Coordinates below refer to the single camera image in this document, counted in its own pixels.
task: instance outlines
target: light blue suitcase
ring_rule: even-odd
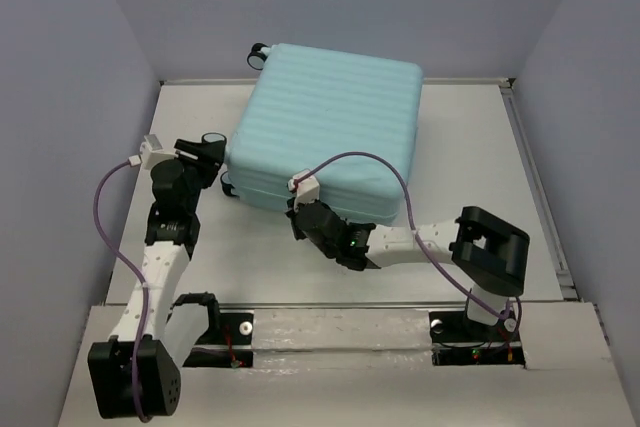
[[[377,154],[408,181],[421,89],[415,64],[272,46],[227,150],[234,193],[284,212],[291,176],[346,151]],[[398,213],[402,189],[375,160],[340,159],[317,179],[320,199],[343,218],[389,225]]]

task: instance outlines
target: metal edge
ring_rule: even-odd
[[[507,111],[509,122],[511,123],[511,128],[516,140],[516,145],[518,146],[518,151],[520,152],[520,158],[522,159],[527,180],[529,181],[531,191],[534,194],[533,198],[536,210],[538,211],[538,215],[542,217],[542,230],[547,243],[553,247],[553,261],[556,266],[558,282],[560,283],[563,296],[567,300],[579,300],[579,296],[575,290],[575,283],[571,278],[569,264],[567,263],[567,258],[562,248],[562,242],[553,220],[549,201],[547,200],[544,186],[540,178],[540,173],[524,131],[522,118],[518,113],[513,90],[510,87],[503,87],[500,89],[500,93],[502,94],[502,100]]]
[[[187,86],[187,85],[253,85],[257,79],[170,79],[164,80],[163,86]],[[506,77],[429,77],[425,78],[423,85],[497,85],[504,88],[509,87],[509,80]]]

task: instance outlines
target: teal box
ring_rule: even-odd
[[[235,193],[284,212],[294,174],[346,151],[379,155],[408,182],[422,81],[407,62],[272,46],[227,150]],[[389,225],[398,214],[402,189],[373,159],[337,160],[317,179],[320,199],[343,218]]]

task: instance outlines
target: gray wall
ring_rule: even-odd
[[[580,293],[640,422],[640,3],[563,0],[516,83]]]
[[[158,84],[115,0],[0,0],[0,12],[0,424],[52,426],[108,278],[93,191],[136,149]],[[113,234],[133,180],[108,187]]]
[[[559,0],[118,0],[162,79],[251,77],[257,41],[417,62],[425,75],[515,76]]]

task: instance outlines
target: suitcase top surface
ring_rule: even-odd
[[[286,182],[293,174],[346,151],[379,155],[408,180],[421,89],[422,71],[415,64],[273,46],[231,139],[234,185],[253,188],[256,177],[244,174],[255,173],[277,182],[271,193],[287,195]],[[393,174],[372,159],[340,159],[317,177],[321,195],[329,189],[381,201],[402,196]],[[259,183],[256,189],[270,190]]]

